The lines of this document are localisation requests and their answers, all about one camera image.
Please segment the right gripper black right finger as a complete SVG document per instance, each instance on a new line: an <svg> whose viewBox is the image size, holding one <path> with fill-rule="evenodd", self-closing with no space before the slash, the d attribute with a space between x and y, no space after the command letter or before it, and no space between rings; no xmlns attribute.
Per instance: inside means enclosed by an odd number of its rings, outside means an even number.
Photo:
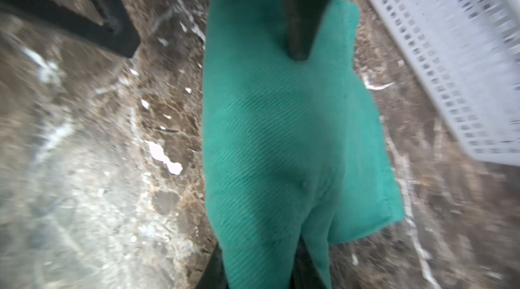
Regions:
<svg viewBox="0 0 520 289"><path fill-rule="evenodd" d="M307 245L300 236L295 263L291 276L290 289L325 289L326 286L315 266Z"/></svg>

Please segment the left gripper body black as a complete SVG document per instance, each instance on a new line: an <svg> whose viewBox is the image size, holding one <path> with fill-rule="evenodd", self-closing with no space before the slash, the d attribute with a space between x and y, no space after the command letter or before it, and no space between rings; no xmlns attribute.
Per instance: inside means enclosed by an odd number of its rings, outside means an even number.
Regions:
<svg viewBox="0 0 520 289"><path fill-rule="evenodd" d="M141 39L122 0L90 1L102 18L100 25L52 0L1 0L1 11L132 58Z"/></svg>

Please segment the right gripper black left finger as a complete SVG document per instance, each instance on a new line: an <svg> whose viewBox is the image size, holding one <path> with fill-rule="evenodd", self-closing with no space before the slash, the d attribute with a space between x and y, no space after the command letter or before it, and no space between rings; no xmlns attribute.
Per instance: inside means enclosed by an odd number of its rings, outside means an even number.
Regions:
<svg viewBox="0 0 520 289"><path fill-rule="evenodd" d="M215 246L195 289L229 289L219 244Z"/></svg>

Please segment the green long pants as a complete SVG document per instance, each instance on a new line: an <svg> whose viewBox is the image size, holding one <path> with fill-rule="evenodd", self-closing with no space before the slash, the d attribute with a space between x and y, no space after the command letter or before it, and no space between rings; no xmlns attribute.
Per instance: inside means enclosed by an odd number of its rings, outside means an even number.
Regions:
<svg viewBox="0 0 520 289"><path fill-rule="evenodd" d="M289 288L300 242L330 288L330 245L405 216L379 111L353 70L359 18L332 0L297 62L282 0L209 0L205 206L230 288Z"/></svg>

